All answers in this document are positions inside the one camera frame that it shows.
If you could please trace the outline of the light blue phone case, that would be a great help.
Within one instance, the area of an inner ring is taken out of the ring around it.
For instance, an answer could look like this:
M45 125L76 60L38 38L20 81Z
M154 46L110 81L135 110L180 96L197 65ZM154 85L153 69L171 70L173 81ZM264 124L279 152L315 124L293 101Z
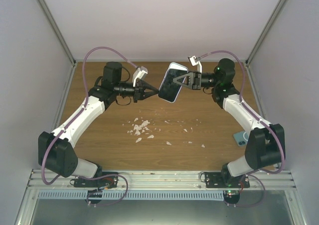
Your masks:
M175 62L170 63L168 69L169 69L169 68L186 68L186 69L188 69L187 67L185 67L185 66L183 66L183 65L181 65L181 64L175 63Z

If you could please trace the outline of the black smartphone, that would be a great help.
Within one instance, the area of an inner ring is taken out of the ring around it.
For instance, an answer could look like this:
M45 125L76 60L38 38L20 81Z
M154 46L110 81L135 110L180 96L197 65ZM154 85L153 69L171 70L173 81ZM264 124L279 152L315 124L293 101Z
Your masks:
M181 90L181 85L175 83L173 79L187 72L186 68L169 68L160 85L158 97L169 103L174 103Z

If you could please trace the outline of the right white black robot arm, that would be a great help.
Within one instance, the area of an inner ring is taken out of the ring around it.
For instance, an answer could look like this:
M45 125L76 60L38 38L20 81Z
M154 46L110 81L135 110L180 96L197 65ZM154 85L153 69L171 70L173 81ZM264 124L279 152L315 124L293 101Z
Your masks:
M213 73L203 73L201 63L191 57L197 66L195 72L174 76L173 83L192 90L210 88L215 103L232 115L248 134L245 154L221 169L221 183L231 188L239 183L242 176L279 163L281 172L285 163L285 132L280 124L272 124L257 114L235 88L235 63L227 58L221 59Z

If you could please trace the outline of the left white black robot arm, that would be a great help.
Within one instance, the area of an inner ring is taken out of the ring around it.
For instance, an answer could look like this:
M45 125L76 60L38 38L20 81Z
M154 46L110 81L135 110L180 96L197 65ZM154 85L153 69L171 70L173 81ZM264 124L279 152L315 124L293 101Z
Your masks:
M94 86L79 108L58 128L52 132L43 132L38 138L38 163L41 166L42 180L45 170L50 170L64 178L70 176L85 177L91 187L98 187L103 181L103 175L96 163L80 159L74 148L89 125L108 107L117 97L129 97L135 103L158 94L158 90L144 81L148 70L138 67L129 75L132 82L122 80L124 67L119 62L108 62L103 75L98 77Z

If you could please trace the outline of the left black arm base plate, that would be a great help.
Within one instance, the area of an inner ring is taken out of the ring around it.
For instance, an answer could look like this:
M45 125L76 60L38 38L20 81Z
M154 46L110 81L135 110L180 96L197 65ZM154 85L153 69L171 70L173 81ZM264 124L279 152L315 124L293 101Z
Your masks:
M118 174L118 172L102 172L102 174L98 175L98 177L103 176L103 178L97 180L75 178L70 180L70 185L74 186L75 188L116 188L118 183Z

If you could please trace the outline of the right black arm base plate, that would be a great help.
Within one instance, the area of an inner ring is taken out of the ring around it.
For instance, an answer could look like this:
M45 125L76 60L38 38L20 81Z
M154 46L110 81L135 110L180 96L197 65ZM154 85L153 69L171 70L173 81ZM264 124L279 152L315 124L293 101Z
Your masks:
M250 187L249 181L245 181L242 176L232 177L226 171L200 172L199 179L205 183L206 188L241 189Z

